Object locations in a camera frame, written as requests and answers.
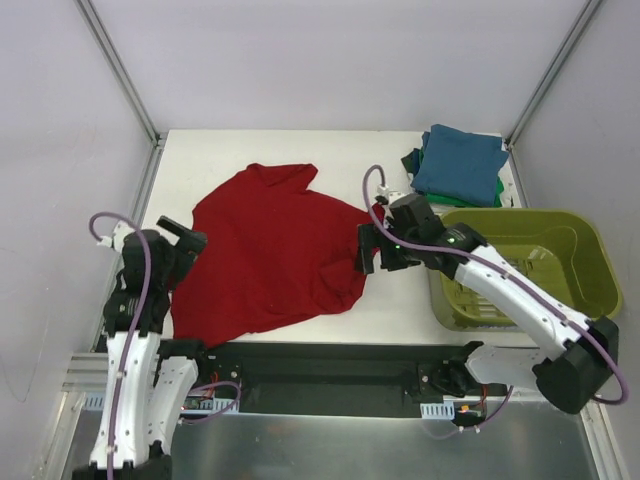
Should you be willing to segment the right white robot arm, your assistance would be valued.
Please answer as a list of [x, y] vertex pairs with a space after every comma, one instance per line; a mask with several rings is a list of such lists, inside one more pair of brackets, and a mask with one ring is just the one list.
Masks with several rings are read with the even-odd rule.
[[577, 414], [615, 378], [627, 401], [629, 387], [618, 366], [619, 329], [562, 303], [528, 279], [478, 231], [465, 223], [446, 226], [428, 200], [380, 188], [364, 199], [382, 214], [358, 228], [357, 271], [374, 272], [374, 254], [387, 271], [424, 265], [469, 288], [512, 320], [534, 342], [532, 349], [472, 342], [450, 369], [452, 387], [473, 394], [484, 384], [536, 390], [559, 410]]

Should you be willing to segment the red t shirt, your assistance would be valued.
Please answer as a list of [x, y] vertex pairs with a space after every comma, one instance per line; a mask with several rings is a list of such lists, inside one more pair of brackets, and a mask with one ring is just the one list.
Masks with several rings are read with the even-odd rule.
[[172, 295], [175, 337], [208, 347], [321, 315], [361, 298], [358, 228], [367, 211], [310, 190], [312, 164], [247, 166], [192, 211], [208, 243]]

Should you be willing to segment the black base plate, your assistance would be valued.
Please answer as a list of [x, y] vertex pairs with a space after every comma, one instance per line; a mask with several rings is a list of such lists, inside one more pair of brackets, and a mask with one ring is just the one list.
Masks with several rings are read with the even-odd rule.
[[462, 371], [467, 348], [229, 342], [207, 349], [181, 340], [194, 357], [196, 383], [219, 381], [214, 391], [237, 398], [243, 414], [416, 418], [420, 407], [447, 398], [501, 396]]

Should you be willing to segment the folded dark green t shirt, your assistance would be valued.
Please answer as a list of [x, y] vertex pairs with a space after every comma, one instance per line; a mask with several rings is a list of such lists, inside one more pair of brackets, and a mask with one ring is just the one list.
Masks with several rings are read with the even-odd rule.
[[409, 154], [401, 158], [401, 163], [406, 173], [414, 177], [420, 170], [422, 160], [422, 150], [414, 148]]

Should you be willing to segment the folded blue t shirt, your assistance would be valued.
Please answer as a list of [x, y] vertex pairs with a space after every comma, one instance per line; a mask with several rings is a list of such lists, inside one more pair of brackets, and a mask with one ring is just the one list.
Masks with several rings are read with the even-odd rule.
[[423, 194], [454, 197], [478, 207], [492, 207], [499, 171], [508, 153], [502, 138], [434, 124], [423, 134], [422, 162], [411, 187]]

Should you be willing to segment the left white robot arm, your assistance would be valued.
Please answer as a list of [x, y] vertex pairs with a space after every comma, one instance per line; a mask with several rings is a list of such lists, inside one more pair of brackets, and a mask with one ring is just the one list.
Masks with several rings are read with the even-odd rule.
[[162, 336], [170, 295], [207, 245], [202, 232], [162, 216], [142, 230], [116, 215], [102, 246], [123, 261], [103, 308], [107, 380], [101, 423], [87, 465], [75, 479], [169, 479], [171, 444], [191, 389], [211, 365], [199, 340]]

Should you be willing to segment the olive green plastic basket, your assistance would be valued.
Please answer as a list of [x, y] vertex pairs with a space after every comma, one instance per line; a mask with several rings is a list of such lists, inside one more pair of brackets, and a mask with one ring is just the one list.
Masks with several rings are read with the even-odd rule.
[[[561, 303], [592, 319], [615, 318], [623, 303], [598, 231], [584, 218], [551, 209], [454, 209], [447, 226], [465, 223], [483, 235], [506, 261]], [[486, 298], [430, 270], [436, 319], [452, 331], [517, 331]]]

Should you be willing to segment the right aluminium frame post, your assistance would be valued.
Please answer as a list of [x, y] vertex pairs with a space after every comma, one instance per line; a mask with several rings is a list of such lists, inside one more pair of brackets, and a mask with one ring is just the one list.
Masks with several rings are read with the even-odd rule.
[[517, 117], [514, 126], [506, 136], [505, 142], [508, 151], [514, 148], [516, 142], [529, 125], [603, 4], [603, 0], [587, 0], [583, 2], [578, 14], [572, 21], [524, 108]]

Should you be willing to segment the left aluminium frame post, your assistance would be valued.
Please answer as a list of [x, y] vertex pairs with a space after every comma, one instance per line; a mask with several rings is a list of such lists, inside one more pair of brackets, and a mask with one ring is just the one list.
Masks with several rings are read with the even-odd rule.
[[144, 105], [143, 99], [134, 85], [94, 2], [90, 0], [74, 0], [73, 3], [94, 38], [109, 70], [114, 76], [125, 100], [131, 107], [146, 137], [153, 146], [160, 145], [163, 141], [163, 136], [157, 129], [148, 109]]

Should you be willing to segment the aluminium frame post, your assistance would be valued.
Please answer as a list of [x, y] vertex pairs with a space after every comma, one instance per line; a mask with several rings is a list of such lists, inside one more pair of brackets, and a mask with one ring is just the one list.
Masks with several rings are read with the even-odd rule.
[[94, 38], [109, 70], [114, 76], [125, 100], [131, 107], [146, 137], [153, 146], [160, 145], [163, 141], [163, 136], [157, 129], [148, 109], [144, 105], [143, 99], [134, 85], [94, 2], [90, 0], [74, 0], [73, 3]]
[[603, 4], [603, 0], [587, 0], [583, 2], [578, 14], [572, 21], [524, 108], [517, 117], [514, 126], [506, 136], [505, 142], [508, 151], [514, 148], [516, 142], [529, 125]]

